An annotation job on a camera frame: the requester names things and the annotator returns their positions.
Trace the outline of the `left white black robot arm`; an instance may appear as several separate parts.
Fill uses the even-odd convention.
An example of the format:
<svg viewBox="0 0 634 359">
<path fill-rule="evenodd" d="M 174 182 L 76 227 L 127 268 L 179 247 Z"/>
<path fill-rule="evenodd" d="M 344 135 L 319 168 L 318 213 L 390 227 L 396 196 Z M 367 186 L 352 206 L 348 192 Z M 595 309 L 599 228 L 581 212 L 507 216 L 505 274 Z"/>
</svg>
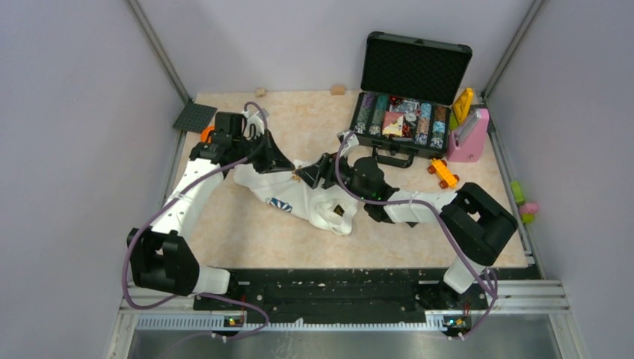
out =
<svg viewBox="0 0 634 359">
<path fill-rule="evenodd" d="M 148 224 L 130 232 L 127 263 L 136 286 L 180 296 L 207 292 L 222 309 L 237 305 L 240 290 L 230 283 L 230 272 L 199 264 L 187 239 L 212 192 L 239 165 L 251 165 L 258 174 L 295 168 L 276 145 L 261 108 L 218 112 L 214 128 L 192 148 L 165 205 Z"/>
</svg>

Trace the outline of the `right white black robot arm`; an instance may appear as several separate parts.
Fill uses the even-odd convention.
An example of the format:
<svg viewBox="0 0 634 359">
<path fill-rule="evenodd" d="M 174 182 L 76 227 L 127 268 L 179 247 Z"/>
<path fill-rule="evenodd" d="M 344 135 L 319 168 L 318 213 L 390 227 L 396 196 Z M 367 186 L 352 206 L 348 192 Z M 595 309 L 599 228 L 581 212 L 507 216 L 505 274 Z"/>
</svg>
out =
<svg viewBox="0 0 634 359">
<path fill-rule="evenodd" d="M 474 182 L 436 193 L 392 187 L 371 156 L 348 163 L 348 154 L 359 144 L 354 132 L 344 131 L 339 139 L 335 153 L 324 153 L 295 174 L 312 189 L 339 186 L 348 197 L 361 202 L 378 223 L 411 227 L 437 223 L 458 256 L 438 288 L 444 306 L 460 307 L 468 299 L 473 282 L 495 298 L 499 286 L 492 266 L 518 228 L 515 217 Z"/>
</svg>

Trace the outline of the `white t-shirt garment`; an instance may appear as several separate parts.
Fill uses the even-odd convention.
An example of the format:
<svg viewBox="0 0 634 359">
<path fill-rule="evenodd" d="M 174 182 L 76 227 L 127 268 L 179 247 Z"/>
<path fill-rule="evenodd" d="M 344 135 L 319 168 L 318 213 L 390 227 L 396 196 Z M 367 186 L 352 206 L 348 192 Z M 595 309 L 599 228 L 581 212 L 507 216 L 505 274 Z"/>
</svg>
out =
<svg viewBox="0 0 634 359">
<path fill-rule="evenodd" d="M 351 234 L 359 202 L 338 186 L 310 189 L 302 180 L 293 180 L 292 175 L 258 174 L 252 165 L 239 165 L 233 178 L 262 202 L 307 220 L 314 227 L 339 236 Z"/>
</svg>

